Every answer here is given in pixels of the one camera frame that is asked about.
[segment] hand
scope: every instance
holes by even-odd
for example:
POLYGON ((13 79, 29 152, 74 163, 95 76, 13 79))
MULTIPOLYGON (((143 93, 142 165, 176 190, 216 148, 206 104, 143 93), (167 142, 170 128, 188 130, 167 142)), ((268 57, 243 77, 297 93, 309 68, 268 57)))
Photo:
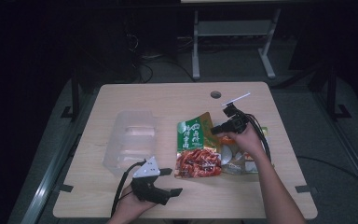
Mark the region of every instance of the hand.
POLYGON ((132 193, 131 186, 127 186, 121 193, 116 212, 108 221, 109 224, 126 224, 138 218, 146 210, 156 206, 156 203, 141 202, 132 193))
POLYGON ((217 136, 227 136, 233 139, 237 143, 242 153, 247 152, 254 159, 260 155, 260 153, 265 154, 261 140, 258 137, 255 128, 250 123, 248 123, 243 133, 220 133, 217 136))

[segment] wooden tabletop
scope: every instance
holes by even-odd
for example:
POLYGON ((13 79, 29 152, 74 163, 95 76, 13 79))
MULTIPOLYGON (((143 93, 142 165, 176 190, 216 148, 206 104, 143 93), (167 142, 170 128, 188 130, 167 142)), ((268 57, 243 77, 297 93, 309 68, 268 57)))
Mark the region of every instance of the wooden tabletop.
MULTIPOLYGON (((297 193, 306 182, 282 124, 269 87, 263 82, 127 84, 101 87, 88 123, 65 178, 71 192, 61 191, 54 206, 56 217, 110 217, 121 176, 103 166, 103 156, 117 114, 123 110, 146 109, 157 119, 156 158, 159 168, 174 170, 177 123, 210 112, 213 123, 227 121, 222 103, 245 93, 235 102, 245 113, 255 115, 268 127, 272 162, 305 218, 317 216, 310 193, 297 193), (221 92, 220 99, 211 97, 221 92)), ((126 186, 131 182, 129 176, 126 186)), ((167 205, 157 205, 143 218, 264 218, 264 206, 257 175, 221 174, 214 177, 177 179, 161 176, 161 189, 183 188, 167 205)))

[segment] forearm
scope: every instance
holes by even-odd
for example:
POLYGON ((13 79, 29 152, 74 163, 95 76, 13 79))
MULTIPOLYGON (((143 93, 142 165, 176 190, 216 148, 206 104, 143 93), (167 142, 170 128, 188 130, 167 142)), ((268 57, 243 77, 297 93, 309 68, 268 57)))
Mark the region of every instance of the forearm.
POLYGON ((305 223, 296 202, 278 177, 268 157, 255 155, 263 195, 266 216, 269 223, 305 223))

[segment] transparent plastic container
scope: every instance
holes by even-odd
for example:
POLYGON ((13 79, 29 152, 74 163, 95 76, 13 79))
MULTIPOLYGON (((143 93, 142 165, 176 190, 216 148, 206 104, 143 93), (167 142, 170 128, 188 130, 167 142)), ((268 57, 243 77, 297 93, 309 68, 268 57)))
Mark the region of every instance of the transparent plastic container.
POLYGON ((118 113, 103 165, 114 175, 123 175, 136 162, 152 157, 156 147, 156 125, 157 120, 148 110, 118 113))

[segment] person's right hand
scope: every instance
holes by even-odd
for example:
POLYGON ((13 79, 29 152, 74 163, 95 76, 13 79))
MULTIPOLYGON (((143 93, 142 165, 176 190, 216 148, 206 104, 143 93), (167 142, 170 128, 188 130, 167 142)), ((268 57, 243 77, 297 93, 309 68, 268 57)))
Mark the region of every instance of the person's right hand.
POLYGON ((240 151, 249 153, 252 158, 256 158, 260 153, 265 154, 261 140, 258 137, 255 128, 252 124, 248 123, 243 133, 220 133, 218 137, 227 136, 233 139, 240 151))

